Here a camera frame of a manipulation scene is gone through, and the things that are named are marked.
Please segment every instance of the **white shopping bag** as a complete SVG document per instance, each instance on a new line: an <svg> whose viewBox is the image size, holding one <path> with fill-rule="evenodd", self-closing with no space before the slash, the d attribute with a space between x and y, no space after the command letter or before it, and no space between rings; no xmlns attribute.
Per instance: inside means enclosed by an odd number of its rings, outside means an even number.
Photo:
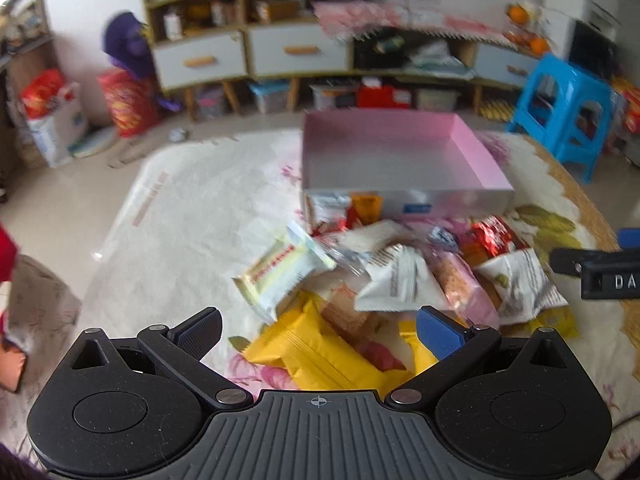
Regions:
<svg viewBox="0 0 640 480"><path fill-rule="evenodd" d="M33 140L52 168L71 160L68 147L89 129L89 121L78 99L79 86L78 83L65 86L58 93L58 108L42 119L27 121ZM65 95L71 95L72 99L66 100Z"/></svg>

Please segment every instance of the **metal screw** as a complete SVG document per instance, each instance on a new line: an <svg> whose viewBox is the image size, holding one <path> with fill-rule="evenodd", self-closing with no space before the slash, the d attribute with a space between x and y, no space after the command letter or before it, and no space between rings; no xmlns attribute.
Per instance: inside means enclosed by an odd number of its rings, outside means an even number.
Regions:
<svg viewBox="0 0 640 480"><path fill-rule="evenodd" d="M240 404L246 399L246 393L238 388L227 388L216 394L216 400L222 404Z"/></svg>
<svg viewBox="0 0 640 480"><path fill-rule="evenodd" d="M420 402L422 394L418 390L411 388L404 388L402 390L396 390L391 394L391 400L398 404L415 404Z"/></svg>

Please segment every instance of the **gray ribbed plate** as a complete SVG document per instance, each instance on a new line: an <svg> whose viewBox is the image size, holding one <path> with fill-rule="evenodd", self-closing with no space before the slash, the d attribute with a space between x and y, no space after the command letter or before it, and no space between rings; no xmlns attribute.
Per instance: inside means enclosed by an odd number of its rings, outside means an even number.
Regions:
<svg viewBox="0 0 640 480"><path fill-rule="evenodd" d="M417 413L372 392L264 392L220 413L183 457L140 480L488 480L439 443ZM593 480L589 472L575 477Z"/></svg>

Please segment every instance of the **blue gripper pad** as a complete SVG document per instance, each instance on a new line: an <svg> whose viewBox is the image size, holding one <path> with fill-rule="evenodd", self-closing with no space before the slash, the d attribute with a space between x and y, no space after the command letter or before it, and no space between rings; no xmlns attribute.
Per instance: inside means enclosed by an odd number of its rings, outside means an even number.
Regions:
<svg viewBox="0 0 640 480"><path fill-rule="evenodd" d="M422 308L418 311L418 316L415 319L416 332L420 342L431 351L438 361L442 361L460 348L465 343L465 338L462 330L456 330L432 314L430 310Z"/></svg>

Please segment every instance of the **open cardboard box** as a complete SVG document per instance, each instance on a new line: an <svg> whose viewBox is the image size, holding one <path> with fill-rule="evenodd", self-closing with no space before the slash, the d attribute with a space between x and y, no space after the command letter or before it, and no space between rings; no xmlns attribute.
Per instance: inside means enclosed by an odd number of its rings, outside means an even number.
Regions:
<svg viewBox="0 0 640 480"><path fill-rule="evenodd" d="M314 196L377 196L381 218L420 221L501 215L514 195L458 115L378 109L307 115L302 192L310 222Z"/></svg>

